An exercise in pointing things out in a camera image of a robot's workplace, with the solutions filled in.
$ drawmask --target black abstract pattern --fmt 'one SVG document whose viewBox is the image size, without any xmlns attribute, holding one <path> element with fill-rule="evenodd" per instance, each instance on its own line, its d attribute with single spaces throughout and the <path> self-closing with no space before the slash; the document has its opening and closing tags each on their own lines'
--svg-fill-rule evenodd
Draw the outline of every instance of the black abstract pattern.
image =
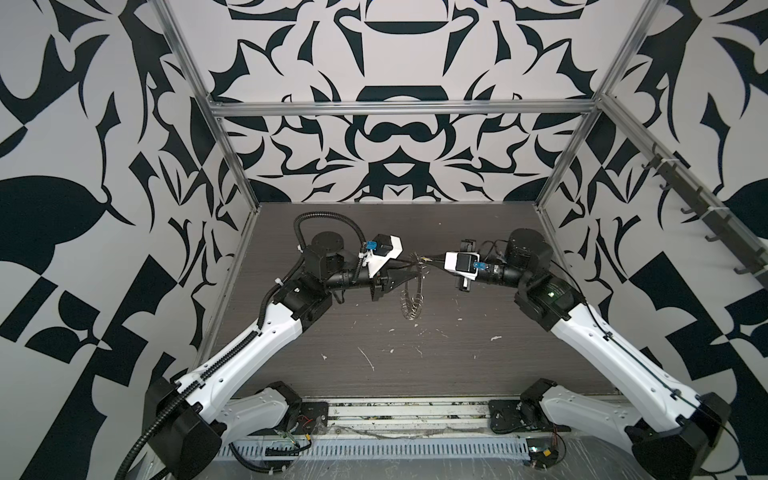
<svg viewBox="0 0 768 480">
<path fill-rule="evenodd" d="M 768 8 L 760 0 L 671 0 L 618 98 L 761 237 L 766 233 Z"/>
<path fill-rule="evenodd" d="M 109 478 L 249 209 L 145 0 L 6 2 L 0 39 L 3 476 Z"/>
<path fill-rule="evenodd" d="M 488 98 L 585 98 L 637 0 L 173 0 L 214 100 L 364 100 L 470 85 Z M 425 99 L 440 99 L 439 95 Z"/>
<path fill-rule="evenodd" d="M 670 0 L 616 90 L 652 131 L 758 236 L 768 237 L 765 2 Z M 547 205 L 591 302 L 635 346 L 733 409 L 742 461 L 718 478 L 768 475 L 768 294 L 738 276 L 726 247 L 604 116 Z M 737 460 L 721 441 L 709 470 Z"/>
<path fill-rule="evenodd" d="M 444 95 L 366 94 L 404 91 Z M 225 128 L 261 201 L 533 201 L 577 122 L 578 114 L 324 115 L 228 118 Z"/>
</svg>

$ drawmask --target black cable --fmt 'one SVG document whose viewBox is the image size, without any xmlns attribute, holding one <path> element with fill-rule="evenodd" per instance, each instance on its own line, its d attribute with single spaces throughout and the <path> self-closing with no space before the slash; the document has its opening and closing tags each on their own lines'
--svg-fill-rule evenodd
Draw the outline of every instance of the black cable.
<svg viewBox="0 0 768 480">
<path fill-rule="evenodd" d="M 508 433 L 516 433 L 516 432 L 530 432 L 530 425 L 523 425 L 519 427 L 514 427 L 513 429 L 509 430 L 495 430 L 494 433 L 496 435 L 507 435 Z"/>
<path fill-rule="evenodd" d="M 498 258 L 502 257 L 502 252 L 498 249 L 498 246 L 496 244 L 498 242 L 508 242 L 508 241 L 509 240 L 502 240 L 502 239 L 493 240 L 493 250 L 496 250 L 496 255 L 498 256 Z M 483 260 L 484 262 L 488 259 L 488 256 L 490 256 L 490 254 L 491 254 L 491 251 L 489 250 L 488 253 L 485 255 L 485 260 Z"/>
<path fill-rule="evenodd" d="M 301 233 L 301 223 L 304 220 L 308 220 L 309 218 L 330 218 L 332 220 L 338 220 L 339 222 L 346 223 L 349 225 L 357 235 L 357 239 L 360 241 L 360 255 L 357 259 L 357 266 L 355 267 L 355 273 L 352 277 L 352 281 L 356 282 L 358 277 L 360 276 L 360 270 L 362 269 L 362 255 L 368 250 L 367 248 L 367 240 L 366 236 L 362 233 L 362 230 L 360 230 L 360 227 L 357 226 L 357 223 L 355 223 L 354 220 L 347 217 L 346 215 L 337 214 L 336 212 L 306 212 L 304 214 L 300 214 L 296 219 L 293 221 L 293 232 L 296 234 L 296 239 L 299 241 L 299 248 L 301 248 L 302 251 L 306 248 L 306 242 L 304 241 L 304 235 Z"/>
<path fill-rule="evenodd" d="M 562 271 L 563 271 L 563 273 L 565 273 L 566 275 L 568 275 L 568 278 L 570 278 L 570 279 L 571 279 L 571 281 L 574 283 L 574 285 L 575 285 L 575 286 L 576 286 L 576 288 L 578 289 L 578 292 L 581 294 L 581 296 L 583 296 L 584 298 L 586 298 L 586 296 L 584 295 L 584 291 L 581 289 L 581 285 L 579 285 L 579 283 L 576 281 L 576 279 L 573 277 L 573 275 L 571 275 L 571 274 L 570 274 L 570 273 L 569 273 L 569 272 L 568 272 L 568 271 L 567 271 L 565 268 L 563 268 L 562 266 L 560 266 L 560 265 L 559 265 L 557 262 L 555 262 L 554 260 L 552 260 L 552 263 L 553 263 L 553 264 L 554 264 L 554 265 L 555 265 L 557 268 L 559 268 L 560 270 L 562 270 Z M 685 397 L 683 397 L 682 395 L 680 395 L 680 390 L 676 390 L 676 389 L 673 389 L 672 387 L 670 387 L 669 385 L 667 385 L 667 384 L 666 384 L 666 383 L 665 383 L 665 382 L 664 382 L 662 379 L 660 379 L 660 378 L 659 378 L 659 377 L 658 377 L 658 376 L 657 376 L 655 373 L 651 372 L 651 370 L 650 370 L 650 369 L 649 369 L 649 368 L 648 368 L 648 367 L 647 367 L 647 366 L 646 366 L 644 363 L 642 363 L 642 362 L 641 362 L 639 359 L 637 359 L 637 357 L 636 357 L 636 356 L 632 355 L 632 353 L 630 353 L 630 352 L 629 352 L 629 350 L 627 350 L 627 349 L 626 349 L 626 348 L 625 348 L 623 345 L 621 345 L 619 342 L 617 342 L 617 341 L 616 341 L 616 339 L 613 337 L 613 335 L 612 335 L 612 334 L 609 334 L 608 332 L 606 332 L 606 331 L 603 329 L 603 327 L 602 327 L 602 326 L 600 326 L 600 322 L 598 322 L 598 319 L 594 318 L 594 314 L 592 313 L 592 308 L 590 308 L 590 307 L 589 307 L 589 305 L 587 305 L 587 311 L 589 312 L 589 316 L 591 316 L 591 317 L 592 317 L 592 320 L 594 321 L 594 324 L 595 324 L 596 326 L 598 326 L 598 328 L 600 329 L 600 331 L 601 331 L 601 332 L 602 332 L 602 333 L 605 335 L 605 338 L 606 338 L 606 339 L 610 339 L 610 340 L 611 340 L 613 343 L 615 343 L 615 344 L 616 344 L 616 345 L 617 345 L 617 346 L 618 346 L 620 349 L 622 349 L 622 350 L 624 351 L 624 353 L 626 353 L 627 355 L 629 355 L 629 357 L 630 357 L 630 358 L 632 358 L 632 359 L 633 359 L 635 362 L 639 363 L 639 364 L 640 364 L 640 366 L 641 366 L 641 367 L 643 367 L 643 369 L 644 369 L 646 372 L 648 372 L 648 374 L 650 374 L 650 376 L 654 377 L 654 379 L 655 379 L 657 382 L 659 382 L 659 383 L 661 384 L 661 386 L 663 386 L 665 389 L 667 389 L 667 390 L 669 390 L 670 392 L 672 392 L 672 394 L 673 394 L 673 395 L 675 395 L 675 396 L 676 396 L 678 399 L 680 399 L 680 400 L 682 400 L 683 402 L 685 402 L 686 404 L 688 404 L 688 405 L 689 405 L 691 408 L 693 408 L 694 410 L 697 410 L 697 411 L 699 411 L 699 412 L 703 413 L 704 415 L 706 415 L 707 417 L 709 417 L 709 418 L 710 418 L 710 419 L 711 419 L 713 422 L 715 422 L 716 424 L 718 424 L 718 425 L 719 425 L 719 426 L 720 426 L 720 427 L 721 427 L 723 430 L 725 430 L 725 433 L 727 433 L 728 435 L 730 435 L 730 437 L 731 437 L 731 438 L 733 439 L 733 441 L 736 443 L 736 448 L 737 448 L 737 451 L 738 451 L 738 458 L 736 459 L 736 462 L 735 462 L 735 463 L 734 463 L 732 466 L 730 466 L 729 468 L 726 468 L 725 470 L 721 470 L 721 471 L 719 471 L 719 472 L 709 472 L 709 471 L 707 471 L 707 470 L 704 470 L 703 468 L 701 469 L 701 471 L 702 471 L 702 472 L 704 472 L 704 473 L 705 473 L 705 474 L 707 474 L 707 475 L 709 475 L 709 474 L 715 474 L 715 475 L 719 475 L 719 474 L 722 474 L 722 473 L 728 473 L 728 472 L 731 472 L 731 471 L 733 471 L 733 470 L 734 470 L 734 469 L 735 469 L 737 466 L 739 466 L 739 464 L 741 463 L 741 444 L 739 443 L 739 440 L 736 438 L 736 435 L 734 435 L 734 434 L 733 434 L 733 432 L 731 432 L 731 431 L 730 431 L 730 430 L 729 430 L 729 429 L 728 429 L 728 428 L 727 428 L 727 427 L 726 427 L 726 426 L 725 426 L 725 425 L 724 425 L 724 424 L 723 424 L 723 423 L 722 423 L 720 420 L 718 420 L 718 419 L 714 418 L 712 415 L 710 415 L 709 413 L 707 413 L 706 411 L 704 411 L 704 410 L 703 410 L 703 409 L 702 409 L 700 406 L 696 406 L 696 405 L 694 405 L 692 402 L 688 401 L 688 399 L 686 399 Z"/>
<path fill-rule="evenodd" d="M 739 464 L 741 463 L 741 444 L 740 444 L 740 443 L 739 443 L 739 441 L 736 439 L 736 436 L 735 436 L 735 435 L 734 435 L 734 434 L 733 434 L 733 433 L 732 433 L 732 432 L 731 432 L 729 429 L 726 429 L 726 428 L 725 428 L 725 426 L 724 426 L 722 423 L 720 423 L 720 426 L 722 426 L 722 427 L 723 427 L 723 430 L 725 430 L 725 433 L 727 433 L 728 435 L 730 435 L 730 437 L 731 437 L 731 438 L 733 439 L 733 441 L 736 443 L 736 448 L 737 448 L 737 452 L 738 452 L 738 457 L 737 457 L 737 459 L 736 459 L 736 463 L 734 463 L 733 465 L 731 465 L 729 468 L 726 468 L 725 470 L 719 470 L 719 471 L 717 471 L 717 472 L 710 472 L 709 470 L 705 470 L 704 468 L 700 468 L 700 470 L 701 470 L 702 472 L 704 472 L 706 475 L 709 475 L 709 476 L 712 476 L 712 477 L 715 477 L 715 475 L 720 475 L 720 474 L 723 474 L 723 473 L 728 473 L 728 472 L 731 472 L 731 471 L 735 470 L 735 469 L 736 469 L 736 467 L 737 467 L 737 466 L 739 466 Z"/>
<path fill-rule="evenodd" d="M 491 248 L 489 248 L 489 249 L 488 249 L 488 252 L 485 254 L 485 259 L 483 260 L 484 262 L 485 262 L 485 261 L 488 259 L 488 255 L 490 255 L 490 254 L 491 254 L 491 252 L 493 251 L 493 245 L 494 245 L 494 244 L 493 244 L 493 240 L 486 240 L 485 242 L 483 242 L 483 243 L 480 243 L 480 247 L 478 247 L 478 255 L 480 255 L 480 251 L 482 250 L 482 248 L 483 248 L 483 247 L 484 247 L 484 246 L 485 246 L 487 243 L 490 243 L 490 244 L 491 244 Z"/>
<path fill-rule="evenodd" d="M 235 444 L 234 443 L 230 443 L 229 447 L 230 447 L 230 452 L 232 452 L 232 456 L 235 458 L 235 460 L 237 460 L 237 463 L 241 464 L 245 468 L 248 468 L 252 472 L 267 473 L 267 474 L 270 473 L 270 472 L 272 472 L 272 473 L 283 473 L 282 469 L 276 470 L 274 468 L 260 467 L 260 466 L 258 466 L 256 464 L 253 464 L 253 463 L 249 462 L 248 460 L 246 460 L 245 457 L 243 457 L 240 454 L 240 452 L 237 451 L 237 448 L 235 448 Z"/>
<path fill-rule="evenodd" d="M 565 445 L 565 440 L 563 439 L 563 437 L 561 437 L 560 434 L 557 432 L 554 432 L 554 434 L 558 436 L 561 442 L 563 442 L 563 456 L 558 458 L 558 460 L 554 463 L 553 467 L 559 463 L 562 463 L 565 460 L 565 456 L 568 454 L 568 447 Z"/>
<path fill-rule="evenodd" d="M 152 475 L 152 478 L 149 480 L 163 480 L 168 474 L 170 473 L 170 468 L 165 467 L 162 470 L 160 470 L 158 473 Z"/>
<path fill-rule="evenodd" d="M 186 389 L 184 389 L 182 393 L 179 394 L 178 397 L 171 400 L 168 405 L 162 409 L 160 413 L 157 414 L 154 422 L 152 422 L 152 424 L 144 430 L 138 440 L 136 440 L 134 443 L 134 446 L 132 446 L 128 451 L 128 454 L 125 456 L 123 462 L 118 468 L 118 472 L 114 475 L 115 480 L 125 479 L 125 476 L 128 475 L 128 471 L 131 469 L 131 465 L 133 464 L 134 460 L 136 460 L 136 457 L 138 457 L 141 449 L 147 444 L 147 442 L 149 442 L 149 439 L 151 439 L 154 434 L 160 430 L 170 414 L 173 413 L 179 405 L 181 405 L 184 399 L 186 399 L 198 387 L 198 385 L 199 384 L 197 383 L 197 380 L 192 382 Z"/>
<path fill-rule="evenodd" d="M 308 450 L 312 446 L 312 439 L 307 439 L 307 441 L 309 443 L 307 443 L 303 447 L 299 447 L 298 449 L 293 449 L 293 450 L 264 449 L 264 454 L 268 455 L 269 453 L 276 453 L 276 454 L 280 454 L 280 456 L 298 455 L 300 452 L 303 452 L 304 450 Z"/>
</svg>

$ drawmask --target hook rack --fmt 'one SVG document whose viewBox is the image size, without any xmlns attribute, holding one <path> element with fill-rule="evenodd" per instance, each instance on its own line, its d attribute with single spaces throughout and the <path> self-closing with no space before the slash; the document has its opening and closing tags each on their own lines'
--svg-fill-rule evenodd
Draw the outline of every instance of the hook rack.
<svg viewBox="0 0 768 480">
<path fill-rule="evenodd" d="M 768 290 L 768 253 L 763 241 L 742 223 L 719 198 L 701 183 L 681 161 L 653 137 L 626 107 L 610 95 L 601 95 L 598 107 L 627 135 L 650 161 L 643 166 L 658 172 L 665 184 L 661 190 L 674 190 L 688 205 L 684 214 L 696 214 L 713 235 L 708 242 L 722 242 L 739 260 L 733 269 L 737 275 L 751 273 Z"/>
</svg>

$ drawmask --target aluminum frame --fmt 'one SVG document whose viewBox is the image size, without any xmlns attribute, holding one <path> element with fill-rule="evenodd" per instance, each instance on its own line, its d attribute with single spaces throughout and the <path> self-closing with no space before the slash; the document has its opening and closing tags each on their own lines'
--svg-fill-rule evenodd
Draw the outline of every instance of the aluminum frame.
<svg viewBox="0 0 768 480">
<path fill-rule="evenodd" d="M 613 95 L 602 94 L 598 98 L 598 108 L 613 121 L 624 134 L 627 135 L 632 144 L 645 155 L 648 160 L 655 157 L 656 154 L 662 158 L 674 158 L 661 142 L 643 126 L 621 102 Z"/>
<path fill-rule="evenodd" d="M 285 115 L 393 115 L 393 114 L 513 114 L 584 113 L 594 100 L 447 100 L 447 101 L 321 101 L 211 104 L 217 117 L 269 117 Z"/>
<path fill-rule="evenodd" d="M 187 47 L 187 43 L 184 41 L 184 37 L 181 34 L 181 29 L 176 22 L 173 11 L 168 5 L 167 0 L 151 0 L 150 4 L 152 5 L 157 20 L 160 22 L 160 26 L 163 29 L 165 41 L 168 42 L 170 50 L 176 55 L 176 58 L 179 61 L 179 68 L 181 69 L 182 74 L 184 74 L 184 79 L 187 80 L 187 83 L 190 85 L 197 106 L 200 107 L 200 112 L 205 119 L 205 123 L 208 125 L 208 129 L 214 136 L 214 140 L 221 148 L 222 154 L 224 155 L 224 161 L 227 162 L 227 166 L 235 177 L 237 187 L 245 196 L 250 210 L 255 212 L 259 205 L 259 201 L 256 199 L 256 195 L 250 187 L 250 182 L 243 170 L 243 164 L 240 162 L 240 157 L 237 156 L 237 153 L 232 147 L 229 136 L 221 125 L 221 120 L 217 119 L 211 111 L 205 84 L 203 83 L 203 79 L 200 78 L 200 71 L 197 69 L 192 54 Z"/>
<path fill-rule="evenodd" d="M 539 208 L 536 205 L 533 206 L 533 209 L 544 228 L 544 238 L 547 240 L 547 243 L 549 243 L 550 247 L 552 247 L 554 256 L 557 258 L 558 263 L 560 264 L 560 270 L 563 270 L 564 273 L 566 273 L 565 281 L 573 285 L 573 287 L 578 288 L 578 285 L 575 285 L 574 281 L 569 277 L 569 275 L 573 274 L 571 272 L 571 265 L 568 264 L 565 258 L 565 253 L 563 252 L 563 249 L 560 248 L 560 244 L 556 238 L 557 231 L 552 225 L 552 221 L 549 219 L 549 214 L 547 214 L 546 210 Z"/>
<path fill-rule="evenodd" d="M 666 4 L 667 0 L 646 0 L 640 8 L 627 37 L 621 43 L 613 62 L 611 62 L 611 67 L 608 69 L 603 81 L 600 82 L 598 89 L 592 97 L 595 104 L 597 104 L 598 99 L 601 98 L 602 95 L 612 92 L 619 81 L 621 81 L 629 62 L 637 54 L 637 51 L 640 50 L 640 46 L 648 36 L 648 30 L 650 30 L 651 25 L 654 23 L 658 12 Z M 560 185 L 565 172 L 570 168 L 576 158 L 578 149 L 592 131 L 595 122 L 598 121 L 600 113 L 601 111 L 595 108 L 595 110 L 588 115 L 582 117 L 581 123 L 576 127 L 573 135 L 571 135 L 568 145 L 566 145 L 565 150 L 563 150 L 563 153 L 558 158 L 552 174 L 547 179 L 544 188 L 541 189 L 541 193 L 539 193 L 538 198 L 536 199 L 536 204 L 538 206 L 542 208 L 546 207 L 547 202 L 552 198 L 554 192 L 557 191 L 558 185 Z"/>
</svg>

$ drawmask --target spring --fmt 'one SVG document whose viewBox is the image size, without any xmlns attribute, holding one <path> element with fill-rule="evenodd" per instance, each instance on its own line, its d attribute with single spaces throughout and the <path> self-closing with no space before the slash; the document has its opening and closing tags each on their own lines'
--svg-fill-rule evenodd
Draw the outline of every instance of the spring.
<svg viewBox="0 0 768 480">
<path fill-rule="evenodd" d="M 416 253 L 411 254 L 411 261 L 414 263 L 413 267 L 419 272 L 419 276 L 416 277 L 416 293 L 413 297 L 408 291 L 408 284 L 406 282 L 402 286 L 402 293 L 400 294 L 402 315 L 408 320 L 414 320 L 419 318 L 422 314 L 422 307 L 424 305 L 424 296 L 422 291 L 424 288 L 424 260 L 421 259 Z"/>
</svg>

